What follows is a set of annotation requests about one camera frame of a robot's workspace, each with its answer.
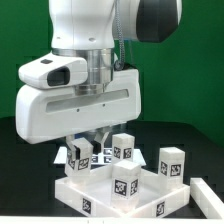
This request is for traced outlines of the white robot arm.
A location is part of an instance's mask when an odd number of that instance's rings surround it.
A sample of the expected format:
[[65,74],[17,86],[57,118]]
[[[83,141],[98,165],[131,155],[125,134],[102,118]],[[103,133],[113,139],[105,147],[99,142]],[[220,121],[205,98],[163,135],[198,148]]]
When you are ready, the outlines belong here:
[[51,52],[18,70],[16,130],[31,144],[64,137],[72,156],[76,134],[111,127],[141,111],[138,70],[114,41],[160,43],[177,29],[182,0],[49,0]]

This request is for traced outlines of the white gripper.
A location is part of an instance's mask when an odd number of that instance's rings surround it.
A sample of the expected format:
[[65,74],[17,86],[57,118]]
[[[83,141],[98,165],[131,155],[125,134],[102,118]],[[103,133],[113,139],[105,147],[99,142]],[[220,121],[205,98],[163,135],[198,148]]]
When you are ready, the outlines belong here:
[[[16,99],[16,131],[30,144],[67,136],[67,155],[79,160],[74,134],[134,120],[140,112],[139,73],[129,69],[116,72],[106,90],[93,95],[78,96],[72,87],[39,90],[23,86]],[[95,154],[104,150],[108,135],[108,130],[96,131]]]

